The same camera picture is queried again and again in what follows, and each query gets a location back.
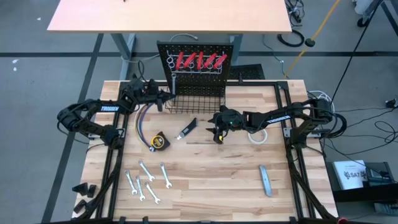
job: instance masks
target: white tape roll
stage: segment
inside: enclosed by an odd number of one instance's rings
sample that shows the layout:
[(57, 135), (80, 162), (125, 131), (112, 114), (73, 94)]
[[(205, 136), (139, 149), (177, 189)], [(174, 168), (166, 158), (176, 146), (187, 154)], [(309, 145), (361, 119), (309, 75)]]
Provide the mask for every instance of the white tape roll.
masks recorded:
[(267, 133), (267, 131), (266, 131), (265, 129), (263, 129), (263, 130), (261, 130), (261, 131), (264, 133), (264, 139), (261, 140), (261, 141), (255, 141), (255, 140), (251, 137), (251, 134), (248, 133), (249, 140), (250, 140), (253, 144), (263, 144), (263, 143), (267, 140), (267, 138), (268, 138), (268, 133)]

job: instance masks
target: silver wrench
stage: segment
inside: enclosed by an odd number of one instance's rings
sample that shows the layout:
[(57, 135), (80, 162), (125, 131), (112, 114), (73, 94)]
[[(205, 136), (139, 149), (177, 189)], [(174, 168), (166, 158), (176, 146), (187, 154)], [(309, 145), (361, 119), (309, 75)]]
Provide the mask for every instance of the silver wrench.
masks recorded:
[(145, 167), (144, 162), (142, 161), (142, 159), (140, 159), (138, 161), (138, 164), (144, 169), (145, 173), (147, 173), (147, 175), (149, 177), (149, 181), (154, 181), (155, 177), (149, 173), (149, 171)]
[(141, 184), (139, 182), (139, 176), (136, 176), (136, 181), (137, 181), (137, 185), (138, 185), (139, 194), (141, 195), (139, 197), (139, 200), (142, 201), (145, 199), (145, 196), (144, 196), (144, 193), (142, 193)]
[(165, 170), (163, 162), (160, 163), (160, 168), (162, 169), (162, 172), (163, 172), (163, 175), (164, 175), (164, 179), (166, 180), (166, 187), (169, 189), (173, 185), (172, 185), (172, 183), (170, 183), (169, 178), (167, 177), (166, 170)]
[(124, 171), (124, 173), (126, 174), (126, 176), (127, 176), (127, 179), (129, 179), (129, 183), (130, 183), (130, 186), (131, 186), (131, 193), (134, 195), (134, 194), (138, 194), (138, 191), (136, 190), (136, 188), (134, 187), (134, 184), (132, 184), (132, 180), (131, 180), (131, 177), (130, 177), (130, 172), (128, 171), (128, 170), (125, 170)]
[(151, 194), (151, 195), (154, 197), (154, 199), (155, 199), (155, 203), (156, 203), (156, 204), (159, 204), (159, 202), (160, 202), (160, 199), (156, 197), (156, 195), (155, 195), (154, 191), (153, 191), (153, 190), (150, 188), (150, 186), (149, 186), (148, 182), (145, 182), (145, 186), (148, 188), (148, 190), (149, 190), (150, 194)]
[(177, 75), (175, 73), (172, 74), (172, 94), (175, 95), (175, 78)]

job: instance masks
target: yellow pole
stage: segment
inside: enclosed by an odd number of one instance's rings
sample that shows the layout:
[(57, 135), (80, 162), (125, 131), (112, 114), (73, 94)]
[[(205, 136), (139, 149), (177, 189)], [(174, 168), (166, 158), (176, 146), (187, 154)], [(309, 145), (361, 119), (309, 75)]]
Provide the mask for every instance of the yellow pole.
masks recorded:
[[(315, 40), (315, 38), (317, 37), (317, 35), (321, 32), (323, 26), (326, 24), (326, 21), (329, 19), (331, 13), (333, 12), (333, 10), (335, 10), (336, 6), (338, 5), (338, 3), (340, 2), (340, 0), (336, 0), (334, 5), (331, 7), (331, 9), (329, 10), (328, 14), (326, 15), (325, 19), (323, 20), (322, 24), (319, 26), (317, 32), (313, 35), (313, 37), (311, 38), (311, 40)], [(296, 65), (296, 63), (299, 61), (300, 57), (308, 50), (308, 47), (306, 46), (301, 53), (294, 59), (293, 64), (289, 67), (289, 69), (287, 70), (287, 72), (284, 75), (284, 79), (286, 79), (287, 75), (289, 74), (289, 72), (293, 69), (293, 67)]]

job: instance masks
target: tape measure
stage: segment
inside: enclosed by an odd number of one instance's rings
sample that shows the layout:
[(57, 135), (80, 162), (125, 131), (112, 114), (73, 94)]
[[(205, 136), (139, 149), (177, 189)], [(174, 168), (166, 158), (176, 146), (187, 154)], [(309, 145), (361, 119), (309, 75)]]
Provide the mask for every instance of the tape measure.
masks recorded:
[(162, 131), (157, 133), (157, 135), (155, 135), (152, 138), (150, 143), (152, 144), (152, 147), (154, 148), (153, 151), (156, 151), (156, 150), (162, 151), (170, 145), (169, 141), (166, 139), (166, 137), (164, 136)]

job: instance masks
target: wooden desk top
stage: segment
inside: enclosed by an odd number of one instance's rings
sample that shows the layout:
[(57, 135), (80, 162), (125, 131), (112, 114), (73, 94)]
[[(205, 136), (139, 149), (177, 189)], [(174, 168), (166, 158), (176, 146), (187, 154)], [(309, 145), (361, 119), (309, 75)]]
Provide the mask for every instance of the wooden desk top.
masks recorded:
[(289, 33), (284, 0), (61, 0), (62, 32)]
[[(307, 99), (303, 80), (290, 80), (288, 83), (293, 102)], [(105, 81), (101, 99), (117, 100), (119, 84), (120, 81)], [(226, 105), (239, 112), (266, 112), (277, 108), (274, 89), (268, 86), (227, 86)], [(280, 123), (267, 127), (268, 140), (263, 145), (251, 144), (247, 132), (244, 131), (230, 131), (224, 144), (217, 145), (212, 140), (213, 135), (205, 130), (212, 127), (212, 124), (206, 122), (212, 114), (170, 114), (167, 110), (160, 113), (153, 106), (144, 117), (144, 136), (149, 139), (163, 131), (171, 146), (165, 151), (150, 152), (136, 136), (134, 115), (131, 115), (127, 128), (115, 219), (125, 216), (127, 220), (138, 221), (148, 216), (152, 221), (287, 221), (289, 217), (296, 216)], [(97, 113), (95, 122), (102, 125), (112, 124), (113, 116), (113, 113)], [(176, 136), (194, 117), (199, 120), (198, 127), (178, 141)], [(102, 143), (101, 140), (95, 140), (90, 142), (90, 146), (99, 143)], [(316, 139), (309, 138), (308, 145), (320, 149)], [(81, 183), (97, 185), (96, 194), (101, 185), (106, 152), (105, 146), (90, 150), (81, 177)], [(304, 149), (303, 154), (311, 189), (326, 209), (337, 216), (323, 157), (309, 149)], [(150, 182), (150, 186), (161, 199), (159, 205), (154, 203), (144, 186), (148, 176), (139, 166), (139, 159), (144, 160), (144, 164), (156, 178)], [(165, 187), (161, 162), (165, 163), (173, 184), (171, 189)], [(260, 164), (267, 168), (272, 197), (264, 193), (259, 173)], [(140, 175), (146, 196), (143, 202), (138, 195), (131, 195), (125, 170), (130, 171), (133, 179)], [(103, 214), (108, 213), (110, 194), (109, 189)], [(308, 214), (303, 192), (300, 194), (304, 214)], [(78, 194), (76, 203), (81, 199), (87, 202), (91, 200)]]

